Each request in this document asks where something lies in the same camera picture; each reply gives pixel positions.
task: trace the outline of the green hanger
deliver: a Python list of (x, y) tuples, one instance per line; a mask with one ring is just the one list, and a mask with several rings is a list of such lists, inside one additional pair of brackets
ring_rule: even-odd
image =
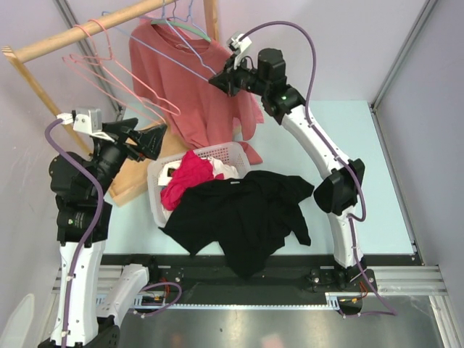
[[(152, 20), (152, 25), (160, 25), (160, 24), (167, 25), (166, 20)], [(190, 33), (193, 33), (193, 34), (199, 36), (200, 38), (203, 38), (204, 40), (206, 40), (208, 42), (211, 42), (211, 38), (208, 35), (205, 35), (200, 29), (193, 28), (190, 25), (187, 25), (187, 24), (182, 23), (182, 22), (174, 22), (174, 21), (171, 22), (171, 21), (169, 21), (169, 24), (171, 24), (174, 27), (179, 27), (179, 28), (182, 28), (184, 30), (187, 30)]]

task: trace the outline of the pink hanger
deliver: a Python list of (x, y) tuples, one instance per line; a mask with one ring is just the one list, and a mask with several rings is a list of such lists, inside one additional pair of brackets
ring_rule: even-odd
[[(98, 24), (100, 26), (100, 28), (104, 31), (105, 33), (105, 36), (107, 37), (107, 43), (108, 43), (108, 52), (109, 52), (109, 57), (107, 58), (103, 58), (103, 57), (100, 57), (99, 56), (99, 53), (98, 53), (98, 50), (96, 49), (96, 44), (95, 44), (95, 41), (94, 39), (92, 38), (92, 36), (89, 34), (89, 32), (81, 27), (80, 25), (75, 25), (75, 27), (78, 27), (80, 28), (84, 33), (86, 33), (86, 35), (89, 37), (91, 43), (92, 43), (92, 46), (94, 47), (94, 51), (95, 51), (95, 57), (92, 57), (92, 56), (81, 56), (79, 54), (70, 54), (69, 57), (63, 57), (63, 61), (65, 62), (65, 64), (71, 68), (72, 70), (74, 70), (77, 74), (79, 74), (82, 78), (84, 78), (85, 80), (87, 80), (91, 85), (93, 85), (94, 87), (96, 87), (97, 89), (99, 89), (102, 93), (106, 94), (107, 96), (109, 96), (110, 98), (114, 99), (117, 103), (123, 105), (124, 107), (126, 107), (127, 109), (131, 109), (133, 110), (135, 113), (139, 114), (140, 116), (142, 117), (145, 117), (145, 118), (148, 118), (149, 120), (152, 120), (156, 123), (159, 123), (159, 120), (154, 120), (152, 119), (151, 117), (145, 115), (143, 112), (140, 112), (138, 111), (137, 109), (133, 108), (133, 107), (130, 107), (128, 106), (126, 103), (124, 103), (123, 101), (117, 99), (116, 97), (108, 94), (106, 91), (104, 91), (103, 89), (101, 89), (94, 81), (92, 81), (90, 78), (88, 78), (87, 76), (85, 76), (83, 73), (81, 73), (79, 71), (78, 68), (76, 68), (74, 65), (79, 65), (80, 67), (82, 67), (84, 70), (87, 70), (88, 72), (90, 72), (92, 75), (95, 75), (96, 77), (98, 78), (101, 78), (102, 80), (108, 82), (110, 85), (114, 86), (115, 88), (118, 88), (118, 89), (121, 89), (125, 92), (128, 92), (129, 94), (131, 94), (132, 96), (134, 96), (146, 109), (149, 109), (150, 112), (154, 112), (164, 123), (166, 123), (166, 120), (164, 119), (163, 116), (161, 116), (158, 112), (156, 112), (155, 110), (153, 110), (151, 107), (147, 106), (146, 104), (150, 104), (154, 107), (158, 107), (160, 108), (161, 110), (165, 111), (165, 112), (168, 112), (170, 114), (172, 114), (173, 116), (179, 116), (181, 114), (181, 111), (179, 110), (178, 107), (176, 107), (173, 103), (171, 103), (170, 101), (168, 101), (167, 99), (164, 99), (164, 98), (161, 98), (158, 96), (158, 94), (152, 89), (150, 88), (147, 84), (145, 84), (145, 82), (143, 82), (142, 80), (140, 80), (138, 77), (136, 77), (131, 71), (129, 71), (128, 69), (126, 69), (121, 63), (119, 63), (115, 57), (114, 57), (114, 54), (112, 52), (112, 47), (111, 47), (111, 41), (109, 39), (109, 35), (108, 35), (108, 32), (106, 30), (106, 28), (98, 21), (98, 20), (90, 20), (92, 22), (95, 22), (96, 24)], [(137, 80), (139, 83), (141, 83), (143, 86), (145, 86), (149, 91), (151, 91), (155, 97), (157, 99), (159, 99), (160, 101), (163, 101), (165, 103), (167, 103), (168, 105), (170, 105), (175, 111), (171, 111), (170, 109), (166, 109), (164, 107), (161, 107), (160, 105), (158, 104), (155, 104), (153, 103), (152, 101), (149, 101), (149, 100), (145, 100), (145, 99), (142, 99), (141, 97), (137, 96), (129, 87), (127, 87), (121, 80), (119, 80), (118, 78), (116, 78), (116, 76), (114, 76), (103, 64), (102, 62), (104, 61), (113, 61), (114, 63), (116, 63), (116, 65), (118, 65), (121, 69), (123, 69), (124, 71), (126, 71), (128, 74), (130, 74), (135, 80)], [(104, 78), (103, 76), (97, 74), (96, 72), (94, 72), (92, 69), (90, 69), (87, 65), (99, 65), (109, 76), (111, 76), (112, 78), (114, 78), (117, 83), (114, 83), (106, 78)]]

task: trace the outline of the wire hanger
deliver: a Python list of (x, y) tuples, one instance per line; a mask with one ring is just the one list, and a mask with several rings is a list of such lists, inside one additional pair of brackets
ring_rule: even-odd
[(192, 11), (192, 7), (194, 5), (194, 0), (190, 0), (190, 4), (188, 5), (188, 14), (187, 14), (187, 18), (185, 20), (183, 20), (182, 18), (179, 18), (179, 17), (176, 17), (175, 16), (175, 10), (177, 9), (177, 0), (174, 1), (174, 8), (173, 8), (173, 16), (172, 17), (169, 17), (168, 19), (169, 20), (180, 20), (181, 22), (184, 22), (184, 23), (188, 23), (189, 22), (189, 18), (191, 20), (191, 24), (198, 30), (200, 30), (204, 36), (206, 36), (207, 38), (205, 40), (207, 40), (208, 42), (211, 42), (211, 38), (208, 36), (208, 34), (205, 33), (205, 31), (203, 29), (201, 29), (198, 25), (196, 25), (194, 23), (194, 16), (192, 16), (191, 14), (191, 11)]
[[(111, 13), (111, 12), (109, 12), (109, 11), (103, 11), (103, 12), (101, 13), (101, 15), (102, 15), (102, 16), (105, 16), (105, 15), (108, 15), (109, 13)], [(151, 47), (149, 44), (143, 42), (141, 39), (136, 38), (135, 36), (133, 36), (132, 34), (128, 33), (127, 31), (125, 31), (125, 30), (119, 28), (119, 26), (115, 26), (114, 28), (115, 28), (117, 31), (119, 31), (120, 33), (122, 33), (122, 34), (128, 36), (129, 38), (132, 38), (134, 41), (138, 42), (139, 44), (144, 45), (146, 48), (151, 49), (153, 52), (157, 52), (158, 54), (160, 54), (160, 55), (163, 56), (164, 58), (169, 59), (171, 62), (176, 63), (176, 64), (179, 65), (180, 67), (183, 67), (185, 70), (187, 70), (187, 71), (189, 71), (190, 73), (194, 74), (194, 75), (197, 76), (198, 78), (201, 78), (203, 81), (208, 82), (208, 78), (206, 78), (206, 77), (200, 75), (200, 74), (197, 73), (196, 71), (193, 71), (192, 69), (190, 69), (189, 67), (185, 66), (185, 65), (182, 64), (181, 62), (178, 62), (177, 60), (175, 60), (175, 59), (169, 57), (166, 53), (163, 53), (163, 52), (157, 50), (156, 48)], [(195, 55), (199, 58), (200, 63), (202, 64), (202, 66), (203, 66), (203, 67), (206, 67), (207, 69), (209, 69), (209, 70), (215, 75), (216, 72), (215, 72), (211, 67), (207, 67), (207, 66), (204, 65), (203, 59), (202, 59), (202, 58), (199, 56), (199, 54), (189, 45), (189, 43), (186, 42), (185, 39), (183, 39), (182, 36), (180, 36), (179, 33), (178, 33), (175, 29), (173, 29), (173, 31), (175, 31), (175, 32), (177, 33), (177, 35), (178, 35), (179, 37), (181, 37), (181, 39), (183, 40), (183, 42), (187, 44), (187, 47), (189, 47), (189, 48), (195, 53)]]
[[(175, 12), (175, 9), (177, 7), (177, 1), (174, 1), (174, 9), (173, 9), (173, 17), (171, 18), (177, 18), (176, 16), (174, 16), (174, 12)], [(189, 21), (189, 18), (191, 18), (191, 21), (192, 21), (192, 25), (195, 26), (195, 28), (199, 29), (199, 30), (202, 30), (200, 27), (198, 27), (197, 25), (194, 24), (194, 18), (192, 17), (191, 15), (191, 8), (194, 4), (194, 0), (190, 0), (190, 4), (188, 5), (188, 16), (186, 18), (186, 20), (182, 20), (181, 18), (179, 18), (179, 20), (183, 21), (183, 22), (188, 22)], [(172, 22), (170, 20), (168, 20), (167, 18), (165, 18), (165, 11), (166, 11), (166, 1), (163, 0), (162, 1), (162, 20), (164, 20), (163, 24), (166, 24), (166, 25), (169, 25), (170, 29), (177, 34), (177, 36), (185, 43), (185, 45), (187, 45), (187, 47), (190, 48), (190, 50), (196, 55), (196, 57), (199, 59), (200, 61), (200, 64), (202, 65), (202, 67), (206, 67), (213, 75), (216, 75), (216, 72), (214, 71), (214, 69), (212, 69), (209, 65), (206, 65), (205, 63), (203, 63), (203, 59), (202, 57), (198, 54), (197, 51), (195, 51), (195, 49), (187, 42), (187, 40), (172, 26)]]
[[(155, 109), (152, 109), (150, 106), (147, 106), (146, 104), (150, 104), (151, 106), (153, 107), (156, 107), (157, 109), (160, 109), (160, 110), (163, 110), (165, 112), (168, 112), (172, 115), (175, 115), (175, 116), (179, 116), (181, 114), (181, 111), (179, 110), (178, 107), (176, 107), (173, 103), (171, 103), (170, 101), (168, 101), (167, 99), (164, 99), (164, 98), (161, 98), (157, 95), (157, 93), (152, 89), (150, 88), (147, 84), (145, 84), (142, 80), (140, 80), (139, 78), (137, 78), (134, 74), (132, 74), (127, 68), (125, 68), (121, 63), (119, 63), (115, 58), (114, 58), (114, 54), (112, 52), (112, 47), (111, 47), (111, 41), (109, 39), (109, 35), (108, 35), (108, 32), (106, 30), (106, 28), (98, 21), (98, 20), (90, 20), (92, 22), (95, 22), (97, 25), (99, 25), (101, 27), (101, 29), (104, 31), (105, 33), (105, 36), (107, 37), (107, 43), (108, 43), (108, 52), (109, 52), (109, 57), (100, 57), (99, 56), (99, 53), (98, 53), (98, 50), (96, 49), (96, 44), (95, 44), (95, 41), (93, 39), (93, 37), (89, 34), (89, 32), (84, 29), (83, 27), (81, 27), (80, 25), (75, 25), (75, 27), (77, 28), (80, 28), (84, 33), (86, 33), (86, 35), (88, 36), (88, 38), (90, 39), (91, 43), (92, 43), (92, 46), (94, 48), (94, 51), (95, 51), (95, 56), (81, 56), (79, 54), (70, 54), (69, 57), (63, 57), (63, 61), (65, 62), (65, 64), (70, 67), (72, 70), (74, 70), (77, 74), (81, 75), (81, 77), (83, 77), (85, 80), (87, 80), (91, 85), (95, 86), (97, 89), (99, 89), (101, 92), (103, 92), (104, 94), (108, 95), (110, 98), (114, 99), (116, 102), (120, 103), (121, 105), (123, 105), (124, 107), (126, 107), (127, 109), (131, 109), (133, 110), (134, 112), (136, 112), (137, 114), (141, 115), (142, 117), (146, 117), (152, 121), (155, 121), (156, 123), (159, 123), (160, 121), (159, 120), (154, 120), (152, 119), (151, 117), (145, 115), (144, 113), (140, 112), (139, 110), (135, 109), (135, 108), (132, 108), (131, 106), (129, 106), (128, 104), (120, 101), (119, 99), (117, 99), (116, 97), (108, 94), (106, 91), (102, 90), (95, 82), (93, 82), (90, 78), (88, 78), (87, 76), (85, 76), (83, 73), (81, 73), (79, 71), (78, 68), (76, 68), (74, 65), (72, 65), (71, 63), (74, 63), (75, 65), (78, 65), (80, 67), (82, 67), (84, 70), (87, 70), (88, 72), (90, 72), (92, 75), (95, 75), (96, 77), (98, 78), (101, 78), (102, 80), (108, 82), (109, 84), (111, 84), (112, 86), (118, 88), (118, 89), (121, 89), (125, 92), (128, 92), (129, 94), (131, 94), (132, 96), (134, 96), (146, 109), (149, 109), (150, 112), (154, 112), (164, 123), (165, 122), (165, 119), (163, 118), (163, 116), (161, 116)], [(127, 87), (121, 80), (119, 80), (116, 76), (114, 76), (114, 74), (112, 74), (103, 64), (102, 62), (104, 61), (111, 61), (111, 62), (114, 62), (116, 65), (118, 65), (119, 67), (121, 67), (121, 69), (123, 69), (124, 71), (126, 71), (128, 74), (130, 74), (134, 79), (136, 79), (139, 83), (141, 83), (143, 86), (145, 86), (149, 91), (151, 91), (155, 97), (157, 99), (159, 99), (160, 101), (163, 101), (165, 103), (167, 103), (168, 105), (170, 105), (174, 110), (175, 112), (169, 110), (169, 109), (166, 109), (158, 104), (155, 104), (154, 102), (152, 101), (149, 101), (147, 99), (142, 99), (141, 97), (137, 96), (129, 87)], [(98, 73), (94, 72), (92, 69), (90, 69), (87, 65), (99, 65), (103, 71), (105, 71), (109, 76), (111, 76), (112, 78), (114, 78), (117, 83), (114, 83), (106, 78), (104, 78), (103, 76), (100, 76)]]
[[(177, 7), (177, 2), (175, 3), (174, 6), (175, 7), (174, 7), (174, 10), (173, 10), (173, 14), (174, 14), (175, 8)], [(186, 31), (188, 31), (190, 33), (193, 33), (193, 34), (199, 36), (200, 38), (202, 38), (202, 39), (204, 39), (204, 40), (206, 40), (208, 42), (211, 42), (211, 38), (201, 28), (198, 28), (197, 26), (194, 26), (194, 28), (192, 28), (190, 25), (187, 25), (185, 23), (186, 21), (182, 20), (181, 18), (177, 18), (177, 17), (166, 18), (166, 16), (165, 16), (165, 0), (163, 0), (161, 18), (153, 18), (153, 17), (149, 17), (149, 16), (146, 16), (146, 15), (140, 16), (139, 18), (143, 18), (143, 19), (146, 19), (146, 20), (151, 20), (152, 25), (166, 25), (167, 24), (166, 20), (169, 20), (170, 24), (172, 26), (184, 29), (184, 30), (186, 30)], [(179, 19), (182, 22), (171, 21), (171, 19)]]

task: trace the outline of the black clothing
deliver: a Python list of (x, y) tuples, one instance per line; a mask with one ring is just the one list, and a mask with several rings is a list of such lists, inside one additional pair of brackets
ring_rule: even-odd
[(311, 245), (298, 204), (314, 186), (299, 176), (252, 171), (243, 179), (213, 180), (188, 188), (161, 228), (193, 256), (219, 241), (232, 270), (248, 278), (285, 245), (293, 231)]

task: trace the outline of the red cloth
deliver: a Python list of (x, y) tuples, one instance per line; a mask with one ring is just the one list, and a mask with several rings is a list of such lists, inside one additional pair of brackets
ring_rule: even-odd
[(224, 174), (214, 177), (210, 161), (201, 159), (190, 150), (182, 157), (181, 166), (174, 171), (167, 188), (161, 191), (161, 203), (167, 210), (174, 210), (181, 203), (186, 189), (213, 179), (222, 180)]
[[(185, 43), (171, 33), (167, 25), (146, 22), (139, 25), (132, 35), (196, 73), (206, 78), (213, 76), (211, 71), (201, 66), (192, 51), (183, 48)], [(229, 51), (214, 40), (186, 40), (202, 57), (203, 62), (216, 72), (223, 69), (225, 61), (231, 56)], [(248, 141), (254, 135), (256, 124), (263, 122), (258, 103), (250, 93), (240, 91), (236, 96), (229, 97), (219, 88), (133, 39), (129, 41), (129, 51), (132, 73), (151, 86), (160, 97), (168, 99), (181, 110), (180, 116), (166, 113), (165, 117), (171, 131), (179, 135), (190, 149), (233, 141), (234, 121), (237, 120), (241, 125), (243, 139)], [(170, 109), (135, 79), (133, 90), (137, 95)], [(245, 142), (240, 144), (252, 165), (262, 162), (250, 145)]]

